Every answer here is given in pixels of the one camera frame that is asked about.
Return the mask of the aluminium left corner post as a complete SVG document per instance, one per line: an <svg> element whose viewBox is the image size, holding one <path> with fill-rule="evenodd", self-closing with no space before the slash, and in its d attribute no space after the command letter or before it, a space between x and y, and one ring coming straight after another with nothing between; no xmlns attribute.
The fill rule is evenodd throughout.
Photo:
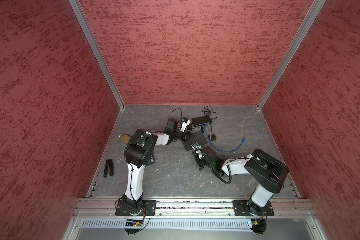
<svg viewBox="0 0 360 240"><path fill-rule="evenodd" d="M111 71L106 63L106 60L101 52L101 49L96 41L96 38L91 30L89 22L85 16L84 10L78 0L69 0L70 6L73 9L73 12L82 28L82 31L93 51L93 54L103 72L103 75L114 95L115 100L118 103L119 108L123 111L125 109L124 101L122 100L121 94L118 90L118 87L114 81L114 78L111 74Z"/></svg>

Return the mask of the black network switch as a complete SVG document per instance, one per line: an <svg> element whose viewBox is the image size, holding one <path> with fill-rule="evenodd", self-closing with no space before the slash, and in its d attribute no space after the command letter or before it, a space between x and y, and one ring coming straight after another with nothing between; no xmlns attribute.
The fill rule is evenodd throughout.
<svg viewBox="0 0 360 240"><path fill-rule="evenodd" d="M190 138L188 141L182 141L182 144L186 151L193 150L192 145L194 143L197 143L198 145L202 146L204 144L208 143L208 140L206 139L206 136L203 132L197 131L190 133Z"/></svg>
<svg viewBox="0 0 360 240"><path fill-rule="evenodd" d="M212 119L210 118L210 116L201 116L201 117L192 118L191 122L193 123L194 127L198 127L205 124L210 124L212 122Z"/></svg>

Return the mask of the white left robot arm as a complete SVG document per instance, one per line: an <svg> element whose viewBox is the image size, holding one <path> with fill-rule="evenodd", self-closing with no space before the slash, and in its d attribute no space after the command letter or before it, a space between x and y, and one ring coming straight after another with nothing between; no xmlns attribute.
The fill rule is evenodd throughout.
<svg viewBox="0 0 360 240"><path fill-rule="evenodd" d="M180 140L190 139L191 120L182 118L180 121L169 118L167 126L161 132L150 132L138 129L129 136L121 134L121 142L125 143L124 157L128 165L127 190L122 196L125 211L138 215L143 210L143 177L145 167L154 159L155 146L165 146Z"/></svg>

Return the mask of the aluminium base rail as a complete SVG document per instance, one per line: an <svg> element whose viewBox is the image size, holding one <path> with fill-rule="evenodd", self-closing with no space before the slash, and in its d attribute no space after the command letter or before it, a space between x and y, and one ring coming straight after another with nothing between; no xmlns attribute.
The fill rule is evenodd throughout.
<svg viewBox="0 0 360 240"><path fill-rule="evenodd" d="M122 210L116 202L117 198L84 198L79 199L73 216L78 218L122 218L134 217ZM245 210L244 201L239 206L236 199L229 198L147 198L156 204L146 207L149 213L138 216L151 218L246 218L258 219L316 219L318 216L308 199L271 199L267 212L252 216Z"/></svg>

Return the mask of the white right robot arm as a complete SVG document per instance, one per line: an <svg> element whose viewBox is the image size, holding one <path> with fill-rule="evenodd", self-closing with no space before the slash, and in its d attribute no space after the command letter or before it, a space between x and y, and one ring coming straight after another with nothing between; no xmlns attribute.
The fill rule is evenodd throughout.
<svg viewBox="0 0 360 240"><path fill-rule="evenodd" d="M200 171L209 167L213 175L227 185L235 175L251 175L258 182L247 201L233 201L236 216L263 218L275 215L270 199L281 192L289 174L289 168L283 162L260 149L235 159L222 159L210 147L194 149L192 155Z"/></svg>

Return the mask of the black tool by left wall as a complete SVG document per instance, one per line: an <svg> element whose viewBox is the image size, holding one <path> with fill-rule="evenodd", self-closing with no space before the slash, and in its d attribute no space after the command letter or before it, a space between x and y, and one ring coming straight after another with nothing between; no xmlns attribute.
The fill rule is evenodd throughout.
<svg viewBox="0 0 360 240"><path fill-rule="evenodd" d="M114 175L114 163L112 159L107 159L105 163L103 177L106 178L107 176Z"/></svg>

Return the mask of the black power adapter with cable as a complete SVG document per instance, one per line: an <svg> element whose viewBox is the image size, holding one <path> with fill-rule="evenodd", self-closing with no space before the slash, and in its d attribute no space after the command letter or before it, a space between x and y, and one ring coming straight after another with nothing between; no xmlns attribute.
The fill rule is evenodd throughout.
<svg viewBox="0 0 360 240"><path fill-rule="evenodd" d="M205 116L210 117L211 120L215 120L218 117L218 113L213 110L212 106L205 106L202 110L202 113ZM210 131L211 131L211 134L209 135L209 140L215 141L217 139L217 137L212 131L212 125L210 125Z"/></svg>

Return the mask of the glass jar with brown contents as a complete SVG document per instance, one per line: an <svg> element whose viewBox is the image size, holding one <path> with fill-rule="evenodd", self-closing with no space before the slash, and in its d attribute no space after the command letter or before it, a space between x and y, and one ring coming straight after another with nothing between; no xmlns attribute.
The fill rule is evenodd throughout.
<svg viewBox="0 0 360 240"><path fill-rule="evenodd" d="M122 143L127 144L130 141L131 137L127 134L120 134L119 139Z"/></svg>

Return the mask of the aluminium corner post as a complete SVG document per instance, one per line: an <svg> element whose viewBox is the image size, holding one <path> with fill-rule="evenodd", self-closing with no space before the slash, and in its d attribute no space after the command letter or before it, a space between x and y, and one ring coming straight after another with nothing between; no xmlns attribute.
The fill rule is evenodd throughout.
<svg viewBox="0 0 360 240"><path fill-rule="evenodd" d="M281 79L283 73L285 72L290 61L294 57L301 43L303 42L305 36L310 30L312 24L320 13L322 7L324 6L326 0L314 0L311 7L309 8L305 18L303 19L297 33L295 34L286 54L284 55L279 67L277 68L275 74L273 75L270 84L266 88L263 96L261 97L259 103L257 104L257 109L260 112L264 105L266 104L268 98L271 96L272 91L276 87L277 83Z"/></svg>
<svg viewBox="0 0 360 240"><path fill-rule="evenodd" d="M122 100L121 94L118 90L118 87L114 81L114 78L111 74L111 71L106 63L106 60L101 52L101 49L96 41L96 38L91 30L89 22L85 16L84 10L78 0L69 0L70 6L73 9L73 12L82 28L82 31L93 51L93 54L103 72L103 75L114 95L115 100L118 103L119 108L123 111L125 109L124 101Z"/></svg>

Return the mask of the black calculator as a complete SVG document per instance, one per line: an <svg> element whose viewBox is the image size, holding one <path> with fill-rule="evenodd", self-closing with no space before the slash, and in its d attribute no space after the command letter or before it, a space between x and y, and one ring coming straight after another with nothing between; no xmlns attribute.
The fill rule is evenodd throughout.
<svg viewBox="0 0 360 240"><path fill-rule="evenodd" d="M154 154L152 154L150 160L147 163L147 166L153 165L153 164L155 164L155 162L156 162L155 156L154 156Z"/></svg>

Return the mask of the aluminium right corner post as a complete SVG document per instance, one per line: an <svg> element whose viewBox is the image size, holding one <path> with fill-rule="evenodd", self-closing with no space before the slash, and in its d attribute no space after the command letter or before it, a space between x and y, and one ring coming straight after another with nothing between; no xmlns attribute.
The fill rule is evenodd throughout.
<svg viewBox="0 0 360 240"><path fill-rule="evenodd" d="M271 96L272 91L276 87L277 83L281 79L283 73L285 72L290 61L294 57L301 43L303 42L305 36L310 30L312 24L320 13L322 7L324 6L326 0L314 0L311 7L309 8L305 18L303 19L297 33L295 34L286 54L284 55L279 67L277 68L275 74L273 75L270 84L266 88L263 96L261 97L259 103L257 104L257 109L260 112L264 105L266 104L268 98Z"/></svg>

